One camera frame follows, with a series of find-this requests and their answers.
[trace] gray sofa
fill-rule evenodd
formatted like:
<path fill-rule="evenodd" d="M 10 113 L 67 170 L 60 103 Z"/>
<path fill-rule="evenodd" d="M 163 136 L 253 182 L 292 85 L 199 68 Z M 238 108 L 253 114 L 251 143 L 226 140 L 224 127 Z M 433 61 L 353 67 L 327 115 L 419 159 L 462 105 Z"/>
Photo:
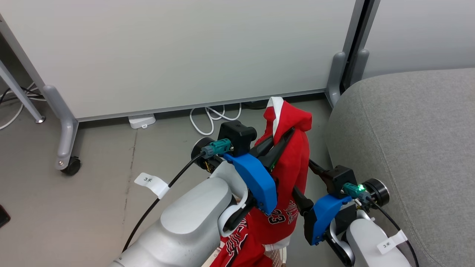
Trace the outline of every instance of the gray sofa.
<path fill-rule="evenodd" d="M 352 168 L 358 182 L 386 184 L 384 208 L 421 267 L 475 266 L 475 69 L 362 80 L 341 96 L 325 139 L 334 165 Z"/>

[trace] white label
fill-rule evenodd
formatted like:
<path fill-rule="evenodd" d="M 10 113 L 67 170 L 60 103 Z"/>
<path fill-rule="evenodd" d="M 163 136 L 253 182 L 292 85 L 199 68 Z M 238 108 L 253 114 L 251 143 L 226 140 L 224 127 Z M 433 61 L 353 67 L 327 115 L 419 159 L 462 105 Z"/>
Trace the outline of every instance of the white label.
<path fill-rule="evenodd" d="M 400 230 L 394 236 L 386 239 L 385 241 L 381 242 L 377 245 L 378 249 L 380 250 L 381 254 L 388 253 L 391 249 L 395 248 L 397 245 L 406 242 L 408 238 L 406 235 Z"/>
<path fill-rule="evenodd" d="M 137 179 L 134 181 L 138 185 L 148 187 L 152 192 L 157 195 L 159 199 L 162 199 L 163 196 L 168 192 L 168 184 L 165 183 L 162 179 L 157 176 L 152 176 L 142 172 Z"/>

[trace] caster wheel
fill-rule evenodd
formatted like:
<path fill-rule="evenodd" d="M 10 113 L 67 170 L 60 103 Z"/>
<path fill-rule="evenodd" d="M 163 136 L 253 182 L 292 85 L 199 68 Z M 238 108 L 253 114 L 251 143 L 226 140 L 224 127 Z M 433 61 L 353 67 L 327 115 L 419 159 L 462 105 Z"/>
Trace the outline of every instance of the caster wheel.
<path fill-rule="evenodd" d="M 69 165 L 66 168 L 62 169 L 61 172 L 68 176 L 73 176 L 79 171 L 80 168 L 81 161 L 78 157 L 74 156 L 69 158 Z"/>

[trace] black cable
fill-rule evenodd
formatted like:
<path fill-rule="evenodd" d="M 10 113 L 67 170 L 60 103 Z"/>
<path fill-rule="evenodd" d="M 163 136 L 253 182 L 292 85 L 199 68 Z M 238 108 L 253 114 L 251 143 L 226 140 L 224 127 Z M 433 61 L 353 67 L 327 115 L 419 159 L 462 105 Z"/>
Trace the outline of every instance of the black cable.
<path fill-rule="evenodd" d="M 201 157 L 204 156 L 204 155 L 205 155 L 205 153 L 204 153 L 204 152 L 201 152 L 200 154 L 198 154 L 198 155 L 196 155 L 194 158 L 192 158 L 192 159 L 190 160 L 190 162 L 187 163 L 187 164 L 185 165 L 185 167 L 183 167 L 183 169 L 177 174 L 177 176 L 175 176 L 175 178 L 173 178 L 173 180 L 168 184 L 168 187 L 171 187 L 171 186 L 178 180 L 178 178 L 179 178 L 182 174 L 184 174 L 184 172 L 185 172 L 195 161 L 197 161 L 199 158 L 201 158 Z"/>
<path fill-rule="evenodd" d="M 267 108 L 267 100 L 261 100 L 261 101 L 265 101 L 264 105 L 257 105 L 256 103 L 259 102 L 259 101 L 243 102 L 242 104 L 245 105 L 246 107 L 248 107 L 249 109 L 255 109 L 255 110 Z"/>
<path fill-rule="evenodd" d="M 168 188 L 171 188 L 171 186 L 178 180 L 178 178 L 183 175 L 183 173 L 195 162 L 197 161 L 200 157 L 204 156 L 205 153 L 204 152 L 201 152 L 200 154 L 196 155 L 196 157 L 192 158 L 190 160 L 190 162 L 188 162 L 185 167 L 183 167 L 183 169 L 175 176 L 175 178 L 173 178 L 173 180 L 168 184 Z M 135 227 L 133 228 L 132 230 L 132 233 L 130 233 L 130 236 L 129 238 L 127 239 L 127 242 L 125 243 L 125 246 L 122 250 L 122 252 L 124 252 L 128 247 L 129 247 L 129 244 L 130 242 L 132 241 L 132 238 L 133 236 L 135 235 L 135 233 L 137 232 L 137 230 L 139 229 L 140 225 L 142 224 L 143 220 L 145 220 L 145 218 L 148 216 L 148 214 L 150 213 L 150 211 L 152 211 L 153 208 L 155 208 L 155 206 L 157 205 L 157 203 L 160 201 L 160 199 L 155 199 L 155 201 L 150 205 L 150 207 L 147 209 L 147 211 L 142 215 L 142 217 L 140 218 L 140 220 L 137 222 L 137 224 L 135 225 Z"/>
<path fill-rule="evenodd" d="M 27 91 L 28 93 L 31 93 L 31 94 L 34 94 L 34 95 L 43 97 L 43 95 L 40 94 L 40 93 L 36 93 L 36 92 L 31 91 L 31 90 L 29 90 L 29 89 L 23 88 L 23 87 L 21 87 L 21 86 L 20 86 L 20 88 L 23 89 L 23 90 L 25 90 L 25 91 Z"/>
<path fill-rule="evenodd" d="M 44 97 L 43 97 L 42 94 L 35 93 L 35 92 L 33 92 L 33 91 L 31 91 L 31 90 L 28 90 L 28 89 L 26 89 L 26 88 L 23 88 L 23 87 L 20 87 L 20 88 L 23 89 L 23 90 L 25 90 L 25 91 L 27 91 L 27 92 L 29 92 L 29 93 L 32 93 L 32 94 L 37 95 L 37 96 L 28 96 L 28 98 L 39 98 L 39 97 L 41 97 L 42 99 L 44 99 Z M 2 95 L 1 98 L 0 98 L 0 104 L 1 104 L 1 103 L 4 103 L 4 102 L 7 102 L 7 101 L 10 101 L 10 100 L 18 99 L 18 97 L 12 97 L 12 98 L 9 98 L 9 99 L 4 99 L 5 96 L 7 95 L 8 91 L 10 91 L 10 90 L 11 90 L 11 89 L 8 88 L 8 89 L 3 93 L 3 95 Z"/>
<path fill-rule="evenodd" d="M 324 167 L 318 165 L 318 164 L 317 164 L 316 162 L 314 162 L 313 160 L 309 159 L 308 161 L 309 161 L 310 163 L 312 163 L 312 164 L 316 167 L 316 169 L 318 169 L 318 170 L 320 170 L 320 171 L 322 171 L 322 172 L 326 172 L 326 169 L 325 169 Z"/>
<path fill-rule="evenodd" d="M 42 96 L 28 96 L 28 98 L 33 98 L 33 99 L 44 99 Z M 15 99 L 18 99 L 18 97 L 12 97 L 12 98 L 9 98 L 9 99 L 4 99 L 1 103 L 5 103 L 5 102 L 8 102 L 8 101 L 11 101 L 11 100 L 15 100 Z"/>
<path fill-rule="evenodd" d="M 373 204 L 377 209 L 379 209 L 381 211 L 382 214 L 384 214 L 384 216 L 386 216 L 386 218 L 388 218 L 388 220 L 394 225 L 394 227 L 396 227 L 396 229 L 398 231 L 401 231 L 401 227 L 399 227 L 399 225 L 391 218 L 391 216 L 389 216 L 389 214 L 383 210 L 383 208 L 381 208 L 380 205 L 378 205 L 373 199 L 371 199 L 370 197 L 366 197 L 366 199 L 371 202 L 371 204 Z M 412 247 L 411 243 L 409 242 L 409 240 L 406 241 L 407 245 L 409 246 L 409 250 L 411 251 L 412 253 L 412 256 L 414 258 L 414 262 L 416 263 L 416 267 L 419 267 L 419 262 L 417 260 L 417 256 L 416 256 L 416 253 L 414 251 L 414 248 Z"/>
<path fill-rule="evenodd" d="M 7 95 L 8 91 L 10 91 L 10 88 L 8 88 L 8 89 L 3 93 L 3 95 L 0 97 L 0 104 L 3 102 L 3 99 L 4 99 L 5 96 Z"/>

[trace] white wall panel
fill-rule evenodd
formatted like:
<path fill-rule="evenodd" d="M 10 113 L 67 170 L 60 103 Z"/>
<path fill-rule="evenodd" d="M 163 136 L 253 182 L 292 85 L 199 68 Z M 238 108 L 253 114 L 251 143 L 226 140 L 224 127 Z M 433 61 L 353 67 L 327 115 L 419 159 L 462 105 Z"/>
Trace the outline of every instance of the white wall panel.
<path fill-rule="evenodd" d="M 474 0 L 381 0 L 363 78 L 475 67 Z"/>
<path fill-rule="evenodd" d="M 325 88 L 354 1 L 2 0 L 76 118 Z"/>

